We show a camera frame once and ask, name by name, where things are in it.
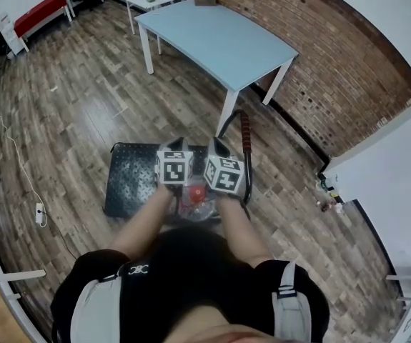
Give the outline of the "person's left forearm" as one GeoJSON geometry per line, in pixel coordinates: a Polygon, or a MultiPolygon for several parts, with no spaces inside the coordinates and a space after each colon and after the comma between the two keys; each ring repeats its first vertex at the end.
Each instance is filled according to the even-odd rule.
{"type": "Polygon", "coordinates": [[[110,249],[125,254],[130,260],[143,257],[162,228],[174,193],[164,184],[158,186],[146,204],[122,227],[110,249]]]}

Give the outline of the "clear jar with red lid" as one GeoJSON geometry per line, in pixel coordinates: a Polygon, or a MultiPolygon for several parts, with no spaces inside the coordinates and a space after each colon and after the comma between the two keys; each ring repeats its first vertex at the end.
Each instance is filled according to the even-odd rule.
{"type": "Polygon", "coordinates": [[[170,224],[219,222],[216,194],[208,190],[204,180],[193,177],[186,184],[168,184],[167,188],[174,194],[168,214],[170,224]]]}

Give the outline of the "white drawer cabinet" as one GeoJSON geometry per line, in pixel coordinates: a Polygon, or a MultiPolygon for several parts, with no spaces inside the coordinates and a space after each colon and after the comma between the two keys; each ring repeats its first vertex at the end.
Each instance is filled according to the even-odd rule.
{"type": "Polygon", "coordinates": [[[14,22],[6,11],[0,12],[0,32],[14,56],[25,50],[25,42],[14,31],[14,22]]]}

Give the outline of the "light blue table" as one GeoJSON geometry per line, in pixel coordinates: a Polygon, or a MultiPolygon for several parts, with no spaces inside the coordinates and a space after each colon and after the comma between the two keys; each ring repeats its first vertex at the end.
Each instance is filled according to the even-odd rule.
{"type": "Polygon", "coordinates": [[[227,89],[218,130],[232,114],[241,90],[276,71],[263,100],[268,104],[298,55],[279,37],[222,5],[197,6],[187,0],[141,14],[136,21],[149,74],[154,72],[147,35],[151,31],[227,89]]]}

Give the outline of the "person's black shirt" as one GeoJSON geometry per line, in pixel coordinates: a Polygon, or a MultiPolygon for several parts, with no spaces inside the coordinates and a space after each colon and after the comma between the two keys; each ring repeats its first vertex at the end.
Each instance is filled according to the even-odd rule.
{"type": "Polygon", "coordinates": [[[272,335],[286,266],[252,267],[214,232],[172,229],[135,262],[111,249],[80,256],[51,303],[54,328],[62,343],[163,343],[187,312],[210,306],[272,335]]]}

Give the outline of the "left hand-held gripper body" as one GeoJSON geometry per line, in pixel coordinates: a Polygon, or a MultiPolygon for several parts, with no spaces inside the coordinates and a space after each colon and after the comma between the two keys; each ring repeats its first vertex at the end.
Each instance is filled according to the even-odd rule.
{"type": "Polygon", "coordinates": [[[157,183],[164,185],[174,194],[181,194],[193,171],[192,151],[158,150],[154,173],[157,183]]]}

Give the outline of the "black platform cart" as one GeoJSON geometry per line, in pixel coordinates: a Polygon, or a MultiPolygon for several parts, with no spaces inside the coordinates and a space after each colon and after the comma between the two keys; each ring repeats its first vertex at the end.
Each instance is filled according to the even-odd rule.
{"type": "MultiPolygon", "coordinates": [[[[251,127],[247,113],[241,109],[234,111],[225,121],[223,129],[216,137],[223,142],[227,127],[235,118],[239,118],[241,124],[243,157],[240,159],[231,152],[230,159],[244,162],[244,178],[237,196],[226,195],[239,200],[241,205],[245,207],[252,195],[251,127]]],[[[153,195],[157,185],[159,185],[154,173],[154,166],[160,145],[119,142],[113,146],[104,204],[104,213],[108,217],[128,219],[134,216],[153,195]]],[[[206,181],[204,170],[208,157],[208,146],[189,144],[189,150],[194,153],[193,171],[190,179],[197,177],[206,181]]],[[[216,199],[218,195],[225,194],[212,192],[216,194],[216,199]]]]}

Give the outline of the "person's right forearm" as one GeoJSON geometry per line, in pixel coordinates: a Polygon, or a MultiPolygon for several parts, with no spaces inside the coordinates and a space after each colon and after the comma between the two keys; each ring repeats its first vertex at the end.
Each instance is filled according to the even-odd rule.
{"type": "Polygon", "coordinates": [[[217,209],[228,246],[236,258],[252,267],[273,259],[272,253],[252,226],[239,200],[219,196],[217,209]]]}

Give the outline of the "red bench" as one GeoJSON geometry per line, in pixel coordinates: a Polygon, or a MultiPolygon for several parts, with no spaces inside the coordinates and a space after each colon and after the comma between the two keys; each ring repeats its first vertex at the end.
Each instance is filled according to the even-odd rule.
{"type": "Polygon", "coordinates": [[[64,13],[69,22],[72,22],[67,0],[43,0],[15,21],[14,32],[27,53],[29,48],[24,40],[26,34],[37,30],[47,19],[59,12],[64,13]]]}

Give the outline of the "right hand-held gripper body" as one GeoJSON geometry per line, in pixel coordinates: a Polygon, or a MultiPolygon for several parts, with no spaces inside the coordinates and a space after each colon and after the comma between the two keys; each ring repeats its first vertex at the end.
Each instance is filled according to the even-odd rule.
{"type": "Polygon", "coordinates": [[[237,196],[244,178],[244,162],[209,155],[206,160],[204,178],[212,191],[237,196]]]}

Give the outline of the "white power strip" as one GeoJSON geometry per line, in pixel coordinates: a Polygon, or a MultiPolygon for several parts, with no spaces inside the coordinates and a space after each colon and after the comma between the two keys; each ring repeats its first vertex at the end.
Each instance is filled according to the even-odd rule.
{"type": "Polygon", "coordinates": [[[41,228],[44,228],[47,225],[45,207],[40,202],[36,203],[35,223],[41,228]]]}

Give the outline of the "white wall shelf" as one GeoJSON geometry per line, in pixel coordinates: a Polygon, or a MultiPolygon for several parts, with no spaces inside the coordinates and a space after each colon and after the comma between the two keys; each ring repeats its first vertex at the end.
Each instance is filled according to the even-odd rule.
{"type": "Polygon", "coordinates": [[[409,304],[411,301],[411,265],[396,266],[385,279],[398,288],[397,300],[409,304]]]}

